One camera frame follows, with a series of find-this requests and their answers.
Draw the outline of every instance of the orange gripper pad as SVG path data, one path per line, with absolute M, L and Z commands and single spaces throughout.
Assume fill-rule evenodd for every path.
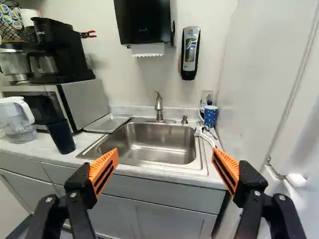
M 218 148 L 213 149 L 212 163 L 234 197 L 239 181 L 239 162 Z
M 100 196 L 104 186 L 118 165 L 119 155 L 117 148 L 90 163 L 89 179 L 92 182 L 96 198 Z

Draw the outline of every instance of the black coffee maker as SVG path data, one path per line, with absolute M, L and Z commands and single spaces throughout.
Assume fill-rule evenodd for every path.
M 88 67 L 80 33 L 69 24 L 32 17 L 24 39 L 34 84 L 60 84 L 95 79 Z

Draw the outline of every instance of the sink rim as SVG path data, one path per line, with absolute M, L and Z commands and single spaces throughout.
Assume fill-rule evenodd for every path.
M 163 125 L 175 125 L 175 126 L 181 126 L 181 127 L 190 127 L 191 129 L 195 129 L 197 121 L 189 120 L 188 124 L 182 125 L 181 123 L 165 123 L 165 122 L 149 122 L 150 118 L 140 118 L 140 117 L 134 117 L 130 119 L 128 122 L 123 124 L 121 127 L 119 127 L 116 131 L 120 130 L 122 127 L 125 127 L 126 124 L 129 123 L 145 123 L 145 124 L 163 124 Z M 89 145 L 87 148 L 85 148 L 81 153 L 79 153 L 76 158 L 81 159 L 88 159 L 88 160 L 95 160 L 96 158 L 88 156 L 88 152 L 91 150 L 96 150 L 99 145 L 101 145 L 103 142 L 108 140 L 108 137 L 110 137 L 111 134 L 105 134 L 102 137 L 100 137 L 98 140 L 93 142 L 91 145 Z M 143 168 L 158 168 L 158 169 L 164 169 L 164 170 L 174 170 L 177 172 L 187 172 L 187 173 L 194 173 L 197 172 L 197 174 L 201 175 L 208 175 L 207 170 L 207 164 L 206 164 L 206 157 L 205 157 L 205 151 L 203 147 L 203 140 L 199 137 L 195 137 L 195 148 L 196 148 L 196 158 L 187 164 L 173 164 L 173 163 L 164 163 L 164 162 L 154 162 L 154 161 L 147 161 L 147 160 L 130 160 L 130 163 L 120 163 L 121 165 L 126 166 L 135 166 L 135 167 L 143 167 Z

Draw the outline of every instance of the metal tray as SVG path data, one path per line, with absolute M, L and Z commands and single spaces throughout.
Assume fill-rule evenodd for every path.
M 94 133 L 113 133 L 120 126 L 129 121 L 131 117 L 131 115 L 113 116 L 112 114 L 108 114 L 97 121 L 94 121 L 83 129 L 84 131 Z

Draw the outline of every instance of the gray cabinet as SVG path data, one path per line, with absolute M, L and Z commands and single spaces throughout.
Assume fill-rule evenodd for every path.
M 49 194 L 56 194 L 52 183 L 25 177 L 3 169 L 0 169 L 0 178 L 29 213 L 34 212 L 41 198 Z
M 59 196 L 65 195 L 64 188 L 54 185 Z M 119 239 L 134 239 L 132 227 L 132 206 L 130 200 L 101 195 L 93 209 L 88 210 L 93 228 L 97 234 Z
M 63 185 L 76 168 L 42 163 L 52 183 Z M 178 207 L 190 211 L 219 214 L 224 190 L 148 180 L 113 174 L 103 194 Z
M 62 186 L 54 187 L 64 195 Z M 89 215 L 97 234 L 118 239 L 210 239 L 217 218 L 103 194 Z
M 0 153 L 0 168 L 31 178 L 50 182 L 48 175 L 45 173 L 41 163 L 38 161 Z
M 142 239 L 210 239 L 217 216 L 134 201 Z

